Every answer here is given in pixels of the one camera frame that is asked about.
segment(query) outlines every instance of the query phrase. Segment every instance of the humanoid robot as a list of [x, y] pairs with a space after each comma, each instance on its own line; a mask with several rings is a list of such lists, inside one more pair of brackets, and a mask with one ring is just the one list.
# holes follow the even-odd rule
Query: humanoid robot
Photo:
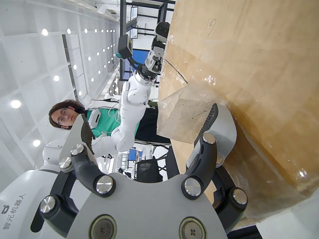
[[[199, 138], [185, 174], [141, 183], [119, 173], [104, 174], [96, 165], [96, 157], [133, 146], [150, 88], [161, 71], [168, 30], [168, 23], [157, 25], [144, 65], [133, 60], [128, 36], [120, 37], [116, 56], [136, 69], [123, 85], [120, 126], [97, 142], [92, 125], [79, 115], [66, 141], [47, 147], [59, 154], [58, 160], [25, 172], [0, 194], [0, 238], [227, 238], [247, 206], [247, 196], [221, 166], [236, 141], [226, 108], [217, 106], [218, 115]], [[204, 195], [211, 180], [217, 187], [213, 206]]]

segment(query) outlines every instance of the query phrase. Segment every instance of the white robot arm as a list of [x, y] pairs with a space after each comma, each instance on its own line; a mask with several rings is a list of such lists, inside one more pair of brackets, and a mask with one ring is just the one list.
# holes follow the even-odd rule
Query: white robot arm
[[115, 155], [117, 152], [129, 150], [134, 145], [136, 127], [144, 116], [151, 87], [161, 71], [168, 31], [169, 23], [157, 25], [152, 50], [144, 65], [135, 62], [132, 58], [132, 42], [128, 35], [119, 38], [118, 52], [115, 56], [128, 60], [135, 71], [123, 85], [119, 107], [120, 126], [112, 132], [111, 136], [99, 137], [92, 142], [92, 148], [94, 152], [96, 150], [97, 156]]

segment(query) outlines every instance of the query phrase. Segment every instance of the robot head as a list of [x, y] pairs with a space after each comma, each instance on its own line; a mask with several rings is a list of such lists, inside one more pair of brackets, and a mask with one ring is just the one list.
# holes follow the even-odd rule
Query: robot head
[[42, 157], [49, 164], [59, 165], [59, 155], [65, 140], [54, 140], [47, 144], [42, 152]]

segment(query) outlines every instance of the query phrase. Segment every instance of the woman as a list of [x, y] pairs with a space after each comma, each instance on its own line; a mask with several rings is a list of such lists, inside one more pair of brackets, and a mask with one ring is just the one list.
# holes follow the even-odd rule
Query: woman
[[[101, 112], [96, 128], [92, 129], [95, 137], [101, 134], [111, 135], [111, 132], [120, 125], [118, 119], [117, 101], [96, 100], [90, 107], [98, 108]], [[63, 102], [55, 104], [49, 111], [49, 121], [52, 126], [70, 130], [79, 114], [84, 114], [88, 120], [92, 110], [86, 110], [84, 106], [75, 100], [67, 99]], [[149, 144], [171, 144], [170, 139], [156, 134], [157, 129], [158, 108], [156, 106], [147, 108], [143, 118], [137, 126], [135, 139], [138, 141], [148, 142]]]

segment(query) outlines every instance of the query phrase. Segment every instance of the ceiling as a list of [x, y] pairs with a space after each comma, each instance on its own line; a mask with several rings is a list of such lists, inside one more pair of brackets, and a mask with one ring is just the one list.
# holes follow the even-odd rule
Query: ceiling
[[118, 64], [118, 34], [117, 22], [67, 0], [0, 0], [0, 191], [43, 164], [47, 143], [67, 136], [49, 124], [52, 105], [99, 96]]

